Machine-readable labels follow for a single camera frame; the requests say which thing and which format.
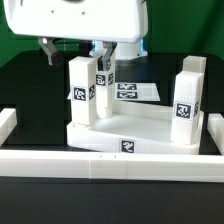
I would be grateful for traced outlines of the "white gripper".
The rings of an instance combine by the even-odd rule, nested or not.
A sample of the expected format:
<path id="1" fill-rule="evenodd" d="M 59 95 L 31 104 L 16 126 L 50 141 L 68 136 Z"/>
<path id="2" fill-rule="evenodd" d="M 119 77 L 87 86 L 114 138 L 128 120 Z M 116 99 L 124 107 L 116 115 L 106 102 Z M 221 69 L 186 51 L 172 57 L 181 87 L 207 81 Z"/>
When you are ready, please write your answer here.
<path id="1" fill-rule="evenodd" d="M 104 41 L 106 52 L 97 65 L 108 71 L 116 42 L 135 43 L 148 32 L 145 0 L 3 0 L 3 6 L 10 29 L 39 36 L 49 65 L 55 67 L 63 57 L 49 37 Z"/>

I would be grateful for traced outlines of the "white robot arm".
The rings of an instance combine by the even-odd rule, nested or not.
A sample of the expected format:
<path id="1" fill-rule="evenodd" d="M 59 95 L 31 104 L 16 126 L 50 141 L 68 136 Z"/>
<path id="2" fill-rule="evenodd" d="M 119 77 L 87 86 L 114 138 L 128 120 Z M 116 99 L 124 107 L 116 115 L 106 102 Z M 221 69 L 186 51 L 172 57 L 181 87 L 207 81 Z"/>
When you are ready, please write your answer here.
<path id="1" fill-rule="evenodd" d="M 3 0 L 9 28 L 15 34 L 36 36 L 48 63 L 60 64 L 53 40 L 93 41 L 111 56 L 129 61 L 144 55 L 148 32 L 146 0 Z"/>

